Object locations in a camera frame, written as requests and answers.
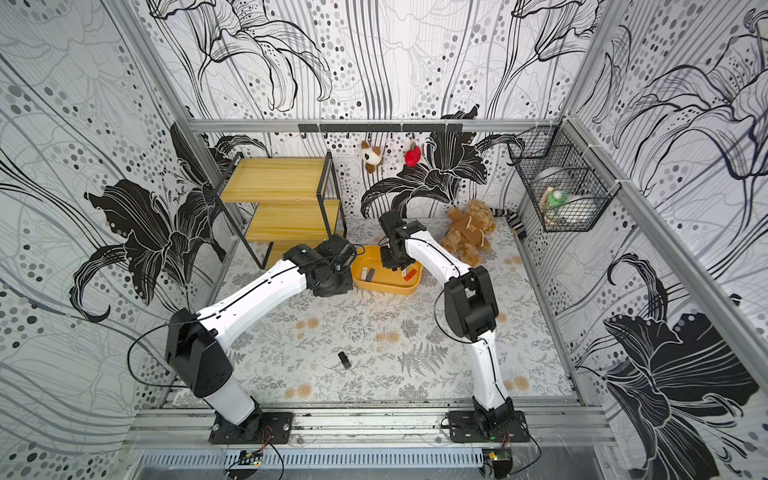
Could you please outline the black usb flash drive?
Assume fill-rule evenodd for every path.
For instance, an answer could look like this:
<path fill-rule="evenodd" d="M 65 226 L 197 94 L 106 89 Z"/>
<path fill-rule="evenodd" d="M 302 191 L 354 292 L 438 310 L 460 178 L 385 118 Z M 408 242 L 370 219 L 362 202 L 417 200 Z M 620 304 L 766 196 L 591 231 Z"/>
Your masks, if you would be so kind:
<path fill-rule="evenodd" d="M 340 360 L 342 366 L 344 367 L 344 369 L 345 370 L 349 370 L 351 368 L 351 362 L 350 362 L 348 356 L 346 355 L 346 353 L 343 352 L 343 351 L 340 351 L 338 353 L 338 357 L 339 357 L 339 360 Z"/>

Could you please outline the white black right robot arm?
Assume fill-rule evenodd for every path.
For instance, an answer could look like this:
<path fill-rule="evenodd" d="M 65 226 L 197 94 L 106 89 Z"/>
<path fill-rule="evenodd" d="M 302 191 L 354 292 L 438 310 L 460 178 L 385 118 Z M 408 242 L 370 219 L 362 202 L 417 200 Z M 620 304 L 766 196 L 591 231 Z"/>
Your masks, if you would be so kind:
<path fill-rule="evenodd" d="M 476 422 L 491 437 L 514 419 L 514 403 L 501 380 L 495 334 L 499 308 L 489 272 L 459 260 L 423 224 L 407 222 L 394 210 L 384 213 L 379 224 L 387 239 L 381 253 L 385 267 L 396 270 L 417 262 L 442 283 L 449 337 L 470 355 Z"/>

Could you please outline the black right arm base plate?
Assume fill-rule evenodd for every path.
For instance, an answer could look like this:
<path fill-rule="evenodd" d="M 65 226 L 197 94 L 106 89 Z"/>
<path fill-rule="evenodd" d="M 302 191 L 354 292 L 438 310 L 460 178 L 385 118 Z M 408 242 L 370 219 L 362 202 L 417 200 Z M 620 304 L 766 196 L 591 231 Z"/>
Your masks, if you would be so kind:
<path fill-rule="evenodd" d="M 500 425 L 490 426 L 479 414 L 454 410 L 447 413 L 448 435 L 453 443 L 528 443 L 532 440 L 525 415 L 515 410 L 512 417 Z"/>

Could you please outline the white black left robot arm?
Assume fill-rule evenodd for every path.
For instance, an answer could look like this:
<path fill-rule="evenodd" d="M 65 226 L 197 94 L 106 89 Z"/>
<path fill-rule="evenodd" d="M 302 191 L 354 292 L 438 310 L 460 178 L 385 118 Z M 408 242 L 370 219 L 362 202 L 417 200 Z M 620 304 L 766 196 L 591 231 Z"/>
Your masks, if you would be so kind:
<path fill-rule="evenodd" d="M 299 244 L 257 279 L 197 312 L 181 309 L 170 319 L 165 361 L 192 394 L 225 421 L 245 429 L 260 407 L 234 378 L 227 356 L 235 340 L 289 298 L 306 290 L 316 297 L 353 287 L 351 263 L 358 249 L 334 234 L 315 247 Z"/>

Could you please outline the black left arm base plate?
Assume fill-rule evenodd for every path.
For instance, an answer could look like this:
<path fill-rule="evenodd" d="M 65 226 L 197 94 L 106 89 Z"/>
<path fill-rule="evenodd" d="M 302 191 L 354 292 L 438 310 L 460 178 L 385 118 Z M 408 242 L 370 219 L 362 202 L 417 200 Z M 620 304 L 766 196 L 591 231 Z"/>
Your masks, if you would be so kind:
<path fill-rule="evenodd" d="M 209 442 L 214 445 L 284 445 L 289 442 L 293 420 L 292 412 L 255 410 L 241 424 L 234 424 L 216 413 Z"/>

